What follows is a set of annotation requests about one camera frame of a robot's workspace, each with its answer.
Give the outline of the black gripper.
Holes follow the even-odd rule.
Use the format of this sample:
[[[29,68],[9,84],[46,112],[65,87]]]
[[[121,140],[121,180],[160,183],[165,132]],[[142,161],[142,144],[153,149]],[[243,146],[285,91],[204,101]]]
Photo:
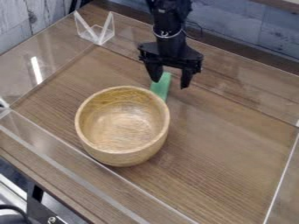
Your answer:
[[[157,82],[162,76],[162,66],[181,69],[181,88],[186,88],[193,74],[201,71],[202,54],[185,42],[182,31],[154,31],[154,42],[137,46],[138,59],[144,62],[150,80]]]

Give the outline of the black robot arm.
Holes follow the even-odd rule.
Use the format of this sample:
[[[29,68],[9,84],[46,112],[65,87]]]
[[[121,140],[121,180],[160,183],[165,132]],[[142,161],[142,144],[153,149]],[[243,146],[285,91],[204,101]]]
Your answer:
[[[161,79],[164,67],[181,70],[180,88],[186,88],[192,76],[201,71],[202,54],[186,44],[185,22],[192,11],[190,0],[145,0],[153,17],[154,42],[137,46],[138,59],[153,82]]]

